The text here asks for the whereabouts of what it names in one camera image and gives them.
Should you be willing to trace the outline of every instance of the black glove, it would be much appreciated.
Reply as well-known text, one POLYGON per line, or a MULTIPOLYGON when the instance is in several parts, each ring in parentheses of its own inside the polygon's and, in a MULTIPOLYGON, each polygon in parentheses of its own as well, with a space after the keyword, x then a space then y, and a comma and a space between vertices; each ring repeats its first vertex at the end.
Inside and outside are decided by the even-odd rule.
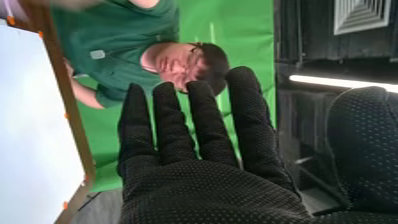
POLYGON ((342 220, 356 223, 374 215, 338 214, 314 219, 306 212, 283 167, 269 108, 250 68, 232 70, 228 84, 244 170, 207 83, 189 84, 203 160, 194 151, 173 84, 164 83, 154 92, 159 150, 145 91, 132 84, 120 121, 122 223, 345 223, 342 220))

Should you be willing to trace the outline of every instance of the man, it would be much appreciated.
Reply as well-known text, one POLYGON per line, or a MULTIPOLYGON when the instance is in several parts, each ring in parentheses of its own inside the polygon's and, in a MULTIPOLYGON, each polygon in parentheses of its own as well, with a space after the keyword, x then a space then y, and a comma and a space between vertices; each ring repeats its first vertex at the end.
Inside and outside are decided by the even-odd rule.
POLYGON ((214 44, 178 43, 175 0, 107 0, 81 12, 54 6, 54 19, 70 73, 99 81, 95 90, 72 78, 90 107, 104 109, 125 100, 132 82, 148 94, 164 81, 187 92, 194 80, 209 82, 216 95, 223 92, 228 56, 214 44))

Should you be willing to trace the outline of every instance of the light strip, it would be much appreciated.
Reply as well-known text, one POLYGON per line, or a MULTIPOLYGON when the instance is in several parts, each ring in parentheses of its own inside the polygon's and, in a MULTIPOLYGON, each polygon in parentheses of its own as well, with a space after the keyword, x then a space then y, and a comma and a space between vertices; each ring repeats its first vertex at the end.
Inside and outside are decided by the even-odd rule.
POLYGON ((296 82, 305 82, 305 83, 312 83, 312 84, 319 84, 319 85, 326 85, 326 86, 337 86, 337 87, 344 87, 344 88, 363 88, 363 87, 370 87, 370 86, 379 86, 390 92, 398 93, 398 85, 393 85, 388 83, 321 78, 321 77, 305 76, 305 75, 292 75, 290 80, 296 82))

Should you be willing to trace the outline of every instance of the finger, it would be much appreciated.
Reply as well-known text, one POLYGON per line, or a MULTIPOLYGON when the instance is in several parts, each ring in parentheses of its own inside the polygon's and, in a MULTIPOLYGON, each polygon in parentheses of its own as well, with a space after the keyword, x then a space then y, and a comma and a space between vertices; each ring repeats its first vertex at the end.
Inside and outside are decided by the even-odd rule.
POLYGON ((125 99, 120 119, 120 166, 138 156, 150 158, 146 166, 155 164, 157 151, 154 148, 154 131, 150 122, 148 102, 145 90, 132 84, 125 99))
POLYGON ((200 153, 205 160, 239 167, 234 143, 216 103, 216 96, 205 82, 189 83, 191 113, 196 124, 200 153))
POLYGON ((235 68, 228 73, 230 98, 246 170, 294 191, 278 151, 269 106, 253 70, 235 68))
POLYGON ((154 90, 159 152, 162 164, 198 159, 194 140, 186 125, 173 83, 164 83, 154 90))

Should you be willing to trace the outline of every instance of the nose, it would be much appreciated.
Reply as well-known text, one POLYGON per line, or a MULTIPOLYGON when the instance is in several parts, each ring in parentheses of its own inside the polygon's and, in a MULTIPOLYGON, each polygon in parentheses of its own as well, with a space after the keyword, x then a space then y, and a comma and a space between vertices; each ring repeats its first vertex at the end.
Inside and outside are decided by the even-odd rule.
POLYGON ((178 60, 173 61, 171 72, 173 73, 184 73, 186 72, 186 67, 184 67, 178 60))

